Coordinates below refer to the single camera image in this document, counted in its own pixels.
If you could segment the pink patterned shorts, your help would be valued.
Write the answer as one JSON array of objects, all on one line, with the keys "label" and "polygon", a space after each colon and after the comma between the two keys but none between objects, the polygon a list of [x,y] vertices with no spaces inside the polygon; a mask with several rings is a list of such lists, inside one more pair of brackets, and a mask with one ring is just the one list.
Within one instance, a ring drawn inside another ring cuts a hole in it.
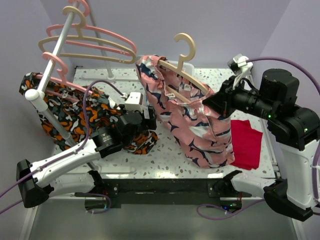
[{"label": "pink patterned shorts", "polygon": [[215,93],[200,90],[178,73],[159,65],[164,56],[143,55],[137,76],[157,118],[174,136],[184,155],[200,168],[224,167],[235,161],[231,119],[203,101]]}]

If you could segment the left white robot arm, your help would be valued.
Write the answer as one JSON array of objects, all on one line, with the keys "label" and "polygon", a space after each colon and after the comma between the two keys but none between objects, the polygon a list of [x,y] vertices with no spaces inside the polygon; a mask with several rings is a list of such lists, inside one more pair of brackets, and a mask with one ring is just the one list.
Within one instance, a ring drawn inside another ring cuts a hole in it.
[{"label": "left white robot arm", "polygon": [[141,155],[146,154],[157,140],[155,137],[143,140],[142,133],[156,128],[155,109],[148,106],[142,112],[128,111],[115,123],[87,136],[78,146],[51,158],[18,162],[16,180],[24,207],[33,208],[47,201],[54,191],[52,182],[83,164],[137,146],[140,146]]}]

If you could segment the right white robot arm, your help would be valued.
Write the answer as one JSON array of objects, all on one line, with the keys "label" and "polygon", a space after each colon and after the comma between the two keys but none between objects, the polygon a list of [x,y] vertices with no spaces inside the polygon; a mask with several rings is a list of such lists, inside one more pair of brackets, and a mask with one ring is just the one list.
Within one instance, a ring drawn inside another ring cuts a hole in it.
[{"label": "right white robot arm", "polygon": [[259,89],[245,89],[248,81],[225,80],[219,91],[203,101],[223,117],[234,111],[266,120],[279,143],[286,164],[286,178],[259,178],[235,170],[219,180],[215,190],[230,197],[238,192],[262,198],[276,213],[305,221],[319,204],[317,160],[320,152],[320,118],[296,104],[299,80],[285,69],[265,70]]}]

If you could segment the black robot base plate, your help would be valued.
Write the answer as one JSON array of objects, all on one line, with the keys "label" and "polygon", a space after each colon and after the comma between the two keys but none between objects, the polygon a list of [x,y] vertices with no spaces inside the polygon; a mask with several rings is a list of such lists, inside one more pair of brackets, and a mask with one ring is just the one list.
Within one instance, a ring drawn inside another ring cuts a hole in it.
[{"label": "black robot base plate", "polygon": [[86,210],[101,210],[108,205],[201,205],[212,204],[234,213],[243,206],[243,193],[232,190],[218,178],[125,178],[102,179],[85,198]]}]

